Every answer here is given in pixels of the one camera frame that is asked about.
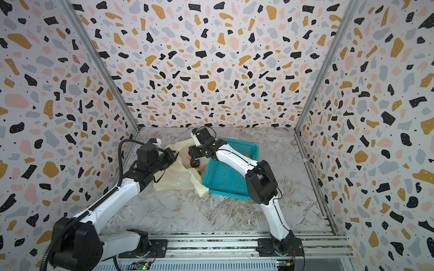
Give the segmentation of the dark purple fruit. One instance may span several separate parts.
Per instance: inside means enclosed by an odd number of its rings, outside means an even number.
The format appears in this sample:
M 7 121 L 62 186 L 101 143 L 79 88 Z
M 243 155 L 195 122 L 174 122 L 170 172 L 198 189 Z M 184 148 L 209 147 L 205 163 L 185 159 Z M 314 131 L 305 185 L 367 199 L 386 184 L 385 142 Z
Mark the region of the dark purple fruit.
M 200 168 L 200 161 L 198 159 L 192 159 L 190 165 L 192 168 Z

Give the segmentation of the translucent yellowish plastic bag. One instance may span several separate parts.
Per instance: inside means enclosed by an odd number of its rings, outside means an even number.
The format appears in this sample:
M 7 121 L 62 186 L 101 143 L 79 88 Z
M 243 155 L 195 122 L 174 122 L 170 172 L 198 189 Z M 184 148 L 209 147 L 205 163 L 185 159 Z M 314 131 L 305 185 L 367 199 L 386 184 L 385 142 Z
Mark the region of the translucent yellowish plastic bag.
M 190 138 L 166 146 L 166 148 L 178 151 L 179 154 L 174 164 L 166 169 L 166 171 L 155 174 L 156 179 L 159 180 L 158 183 L 153 184 L 156 191 L 194 190 L 200 197 L 204 197 L 209 193 L 209 188 L 203 185 L 203 178 L 210 159 L 199 158 L 199 166 L 192 167 L 188 150 L 189 147 L 194 145 L 194 140 Z

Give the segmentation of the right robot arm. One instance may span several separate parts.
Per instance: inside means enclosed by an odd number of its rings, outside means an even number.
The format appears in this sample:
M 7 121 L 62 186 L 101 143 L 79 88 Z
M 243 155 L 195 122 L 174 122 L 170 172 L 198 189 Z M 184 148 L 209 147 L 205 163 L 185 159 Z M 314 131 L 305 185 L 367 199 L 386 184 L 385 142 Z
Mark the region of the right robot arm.
M 230 166 L 244 175 L 251 200 L 259 204 L 270 226 L 275 251 L 286 254 L 295 240 L 279 205 L 280 189 L 269 163 L 255 161 L 233 149 L 225 140 L 212 136 L 207 127 L 194 128 L 191 136 L 194 145 L 189 147 L 193 159 L 211 158 Z

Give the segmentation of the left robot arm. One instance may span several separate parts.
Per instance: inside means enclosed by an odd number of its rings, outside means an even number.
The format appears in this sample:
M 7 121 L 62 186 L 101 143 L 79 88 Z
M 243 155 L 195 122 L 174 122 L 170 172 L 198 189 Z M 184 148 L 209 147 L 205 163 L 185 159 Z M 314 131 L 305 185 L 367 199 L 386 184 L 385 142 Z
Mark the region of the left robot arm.
M 119 180 L 112 189 L 84 211 L 71 218 L 59 219 L 53 227 L 50 245 L 39 269 L 48 266 L 69 271 L 91 271 L 101 261 L 112 259 L 119 268 L 117 257 L 133 252 L 144 257 L 156 257 L 157 249 L 151 246 L 149 234 L 143 230 L 130 229 L 122 233 L 104 236 L 101 230 L 107 222 L 138 196 L 150 183 L 157 183 L 158 172 L 165 172 L 179 155 L 170 148 L 162 149 L 156 140 L 140 143 L 137 160 L 124 172 L 119 163 Z

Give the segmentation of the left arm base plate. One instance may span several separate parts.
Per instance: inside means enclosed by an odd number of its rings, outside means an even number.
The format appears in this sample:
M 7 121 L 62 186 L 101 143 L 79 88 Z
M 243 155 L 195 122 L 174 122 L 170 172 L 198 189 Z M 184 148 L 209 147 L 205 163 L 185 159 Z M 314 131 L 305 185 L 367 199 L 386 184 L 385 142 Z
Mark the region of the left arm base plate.
M 159 259 L 166 256 L 168 246 L 167 239 L 151 239 L 148 244 L 139 244 L 133 251 L 124 252 L 118 255 L 121 259 Z

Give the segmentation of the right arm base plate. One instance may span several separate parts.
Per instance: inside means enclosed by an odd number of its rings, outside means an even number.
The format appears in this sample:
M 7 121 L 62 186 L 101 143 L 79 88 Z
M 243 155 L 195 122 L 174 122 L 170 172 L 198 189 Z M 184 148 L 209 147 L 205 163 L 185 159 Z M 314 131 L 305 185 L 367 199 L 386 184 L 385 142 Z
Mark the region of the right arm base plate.
M 257 240 L 256 251 L 260 257 L 293 257 L 304 256 L 304 248 L 299 238 L 290 238 L 288 241 L 277 241 L 273 238 L 260 238 Z

